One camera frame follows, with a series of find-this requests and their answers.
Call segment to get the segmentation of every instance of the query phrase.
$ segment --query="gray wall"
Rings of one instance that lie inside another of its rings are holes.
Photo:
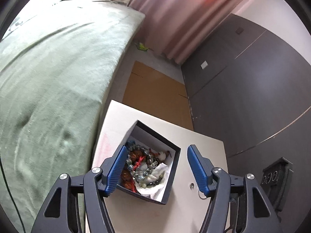
[[[279,215],[284,232],[295,232],[311,207],[311,66],[270,31],[230,15],[182,72],[194,130],[224,142],[229,173],[260,180],[282,156],[294,164]]]

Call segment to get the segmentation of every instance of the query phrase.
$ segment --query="blue gripper pad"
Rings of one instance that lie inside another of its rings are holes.
[[[128,151],[124,145],[120,145],[111,158],[105,159],[101,168],[103,169],[102,184],[105,186],[105,194],[109,196],[117,187],[121,172],[124,168]]]
[[[214,168],[209,159],[203,158],[195,145],[190,145],[187,158],[200,192],[208,197],[215,190],[211,170]]]

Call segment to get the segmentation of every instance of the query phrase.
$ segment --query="green bedsheet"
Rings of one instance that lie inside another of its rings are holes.
[[[144,15],[63,1],[0,43],[0,153],[27,232],[58,176],[86,173],[101,108]],[[0,174],[0,203],[22,232]]]

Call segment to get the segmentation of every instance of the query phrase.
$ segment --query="white table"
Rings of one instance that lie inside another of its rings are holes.
[[[120,190],[115,190],[105,198],[115,232],[198,233],[210,199],[202,200],[198,196],[198,188],[187,160],[187,148],[195,144],[203,157],[209,158],[214,166],[228,171],[223,142],[111,101],[92,167],[100,166],[105,158],[113,155],[125,133],[136,120],[140,120],[176,144],[181,148],[181,153],[166,205],[146,202]],[[190,183],[194,183],[192,190],[189,187]]]

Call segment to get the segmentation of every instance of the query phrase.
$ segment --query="curtain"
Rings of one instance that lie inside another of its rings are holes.
[[[146,15],[136,38],[182,64],[242,0],[131,0]]]

